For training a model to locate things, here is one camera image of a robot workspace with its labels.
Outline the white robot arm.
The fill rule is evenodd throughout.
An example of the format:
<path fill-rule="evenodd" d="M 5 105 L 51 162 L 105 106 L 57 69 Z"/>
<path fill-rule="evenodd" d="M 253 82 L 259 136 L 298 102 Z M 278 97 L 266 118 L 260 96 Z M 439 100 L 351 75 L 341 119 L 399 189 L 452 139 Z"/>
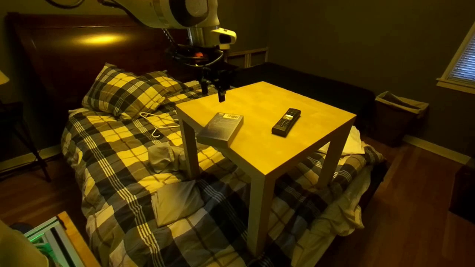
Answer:
<path fill-rule="evenodd" d="M 182 64 L 201 70 L 203 94 L 207 82 L 226 100 L 229 85 L 213 66 L 225 59 L 238 41 L 238 33 L 223 29 L 219 18 L 219 0 L 114 0 L 131 17 L 151 29 L 161 29 L 170 39 L 171 56 Z"/>

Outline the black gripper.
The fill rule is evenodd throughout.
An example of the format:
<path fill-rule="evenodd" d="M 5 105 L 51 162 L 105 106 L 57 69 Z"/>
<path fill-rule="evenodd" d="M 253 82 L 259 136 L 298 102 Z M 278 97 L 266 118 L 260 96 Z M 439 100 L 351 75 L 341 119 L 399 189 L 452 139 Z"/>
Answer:
<path fill-rule="evenodd" d="M 226 102 L 226 91 L 232 85 L 237 69 L 225 62 L 222 50 L 179 45 L 173 50 L 173 59 L 191 67 L 198 81 L 204 82 L 201 84 L 204 97 L 210 94 L 207 82 L 211 82 L 219 91 L 219 103 Z"/>

